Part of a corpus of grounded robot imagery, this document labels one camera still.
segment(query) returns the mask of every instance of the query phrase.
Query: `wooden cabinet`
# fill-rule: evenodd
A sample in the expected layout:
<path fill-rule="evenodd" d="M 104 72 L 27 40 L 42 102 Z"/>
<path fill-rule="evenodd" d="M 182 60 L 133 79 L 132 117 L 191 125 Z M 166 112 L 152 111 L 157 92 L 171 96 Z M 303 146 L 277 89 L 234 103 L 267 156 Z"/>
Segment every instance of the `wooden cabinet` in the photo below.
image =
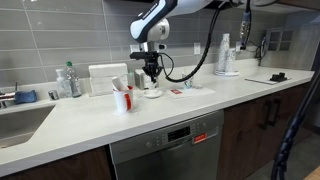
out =
<path fill-rule="evenodd" d="M 31 168 L 1 180 L 111 180 L 103 147 Z"/>
<path fill-rule="evenodd" d="M 262 134 L 258 116 L 267 113 L 264 104 L 266 99 L 263 97 L 225 109 L 217 175 L 219 180 L 243 179 L 255 171 L 255 158 L 259 150 L 257 145 Z"/>
<path fill-rule="evenodd" d="M 279 4 L 302 7 L 313 10 L 320 10 L 320 1 L 319 0 L 279 0 Z"/>
<path fill-rule="evenodd" d="M 288 120 L 306 88 L 306 85 L 293 87 L 225 109 L 219 180 L 244 179 L 273 160 Z M 296 140 L 310 134 L 300 131 Z"/>

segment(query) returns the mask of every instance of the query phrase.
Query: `floor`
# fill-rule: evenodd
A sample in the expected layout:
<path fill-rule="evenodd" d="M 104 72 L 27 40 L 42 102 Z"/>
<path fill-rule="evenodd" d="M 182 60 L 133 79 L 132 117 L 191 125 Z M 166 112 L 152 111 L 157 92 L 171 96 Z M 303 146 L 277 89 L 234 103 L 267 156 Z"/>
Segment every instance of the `floor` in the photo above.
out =
<path fill-rule="evenodd" d="M 273 162 L 270 162 L 245 180 L 270 180 Z M 320 166 L 320 135 L 313 134 L 291 151 L 286 180 L 302 180 Z"/>

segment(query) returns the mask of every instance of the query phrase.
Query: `stainless steel dishwasher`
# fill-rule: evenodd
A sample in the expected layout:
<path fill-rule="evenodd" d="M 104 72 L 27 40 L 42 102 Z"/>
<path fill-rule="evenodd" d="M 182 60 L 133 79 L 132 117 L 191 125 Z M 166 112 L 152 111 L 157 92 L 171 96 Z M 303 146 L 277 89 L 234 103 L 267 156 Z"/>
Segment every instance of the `stainless steel dishwasher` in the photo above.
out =
<path fill-rule="evenodd" d="M 110 144 L 117 180 L 214 180 L 223 111 Z"/>

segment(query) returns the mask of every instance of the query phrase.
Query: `wall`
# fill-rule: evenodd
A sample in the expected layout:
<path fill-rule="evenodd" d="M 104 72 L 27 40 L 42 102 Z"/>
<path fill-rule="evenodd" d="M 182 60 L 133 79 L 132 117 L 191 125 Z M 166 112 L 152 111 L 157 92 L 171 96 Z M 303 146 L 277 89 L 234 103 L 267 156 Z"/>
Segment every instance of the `wall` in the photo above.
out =
<path fill-rule="evenodd" d="M 302 26 L 320 23 L 320 13 L 317 11 L 303 11 L 288 15 L 286 26 Z"/>
<path fill-rule="evenodd" d="M 125 62 L 130 69 L 143 61 L 129 59 L 129 24 L 150 4 L 120 0 L 1 0 L 0 3 L 0 87 L 55 81 L 55 69 L 71 60 L 81 78 L 88 66 Z M 195 65 L 193 43 L 205 43 L 214 10 L 201 10 L 169 18 L 171 33 L 163 43 L 176 66 Z M 206 63 L 217 60 L 221 34 L 231 33 L 235 44 L 243 10 L 221 12 L 214 30 Z M 251 40 L 258 43 L 265 29 L 282 26 L 286 15 L 253 13 Z M 238 59 L 252 57 L 243 52 Z"/>

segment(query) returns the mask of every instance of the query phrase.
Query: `white countertop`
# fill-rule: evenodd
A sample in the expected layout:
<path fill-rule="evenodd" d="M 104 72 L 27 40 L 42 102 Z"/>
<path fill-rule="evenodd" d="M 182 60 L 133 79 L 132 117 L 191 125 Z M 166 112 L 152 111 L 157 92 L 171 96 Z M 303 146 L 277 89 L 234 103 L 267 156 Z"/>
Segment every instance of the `white countertop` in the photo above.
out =
<path fill-rule="evenodd" d="M 292 79 L 276 85 L 244 80 L 261 74 L 271 77 L 280 71 Z M 146 99 L 136 90 L 134 111 L 123 115 L 116 113 L 113 95 L 41 100 L 8 108 L 0 114 L 56 104 L 28 142 L 0 149 L 0 177 L 303 84 L 312 75 L 311 71 L 264 67 L 241 69 L 238 77 L 202 73 L 195 83 L 216 93 L 184 99 L 172 99 L 164 93 L 158 99 Z"/>

